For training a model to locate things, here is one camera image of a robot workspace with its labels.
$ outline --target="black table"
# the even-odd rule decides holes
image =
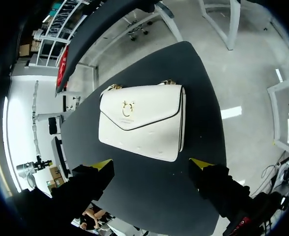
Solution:
[[[99,142],[99,96],[111,84],[156,85],[173,79],[187,94],[184,149],[165,162]],[[69,168],[114,161],[115,177],[96,204],[139,228],[172,236],[208,236],[218,213],[188,178],[188,158],[226,165],[221,113],[201,59],[180,42],[121,71],[94,91],[65,121],[61,137]]]

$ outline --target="handbag flap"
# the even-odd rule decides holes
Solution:
[[[123,130],[132,130],[172,116],[180,109],[182,85],[152,85],[103,94],[101,112]]]

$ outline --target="handbag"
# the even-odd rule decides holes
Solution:
[[[185,105],[182,85],[112,85],[101,94],[99,140],[173,162],[184,145]]]

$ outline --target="white floor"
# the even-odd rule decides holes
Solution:
[[[273,145],[273,114],[267,88],[279,82],[276,68],[280,69],[284,80],[289,77],[289,46],[270,24],[270,15],[259,5],[242,4],[236,45],[233,51],[228,51],[201,16],[197,0],[165,0],[164,3],[173,11],[184,40],[189,41],[201,57],[221,110],[237,107],[237,112],[241,111],[238,116],[223,119],[227,167],[235,180],[250,186],[254,193],[263,181],[264,168],[276,163],[283,152]],[[144,15],[137,11],[137,17]],[[222,28],[228,29],[229,10],[211,15]],[[120,21],[106,34],[124,31],[126,26]],[[135,42],[125,36],[99,58],[100,83],[146,55],[176,42],[162,20],[146,29],[148,35],[139,32]],[[103,45],[99,42],[92,46],[82,61],[90,62],[102,46],[104,41]],[[69,90],[82,91],[88,96],[93,91],[91,71],[77,68],[70,79]],[[213,235],[222,235],[228,223],[227,219],[220,218]]]

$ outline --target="red panel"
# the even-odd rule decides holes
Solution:
[[[60,59],[59,70],[58,70],[58,75],[57,75],[57,87],[60,86],[62,78],[63,78],[64,73],[65,73],[67,56],[68,56],[68,48],[69,48],[69,45],[66,46],[66,50]]]

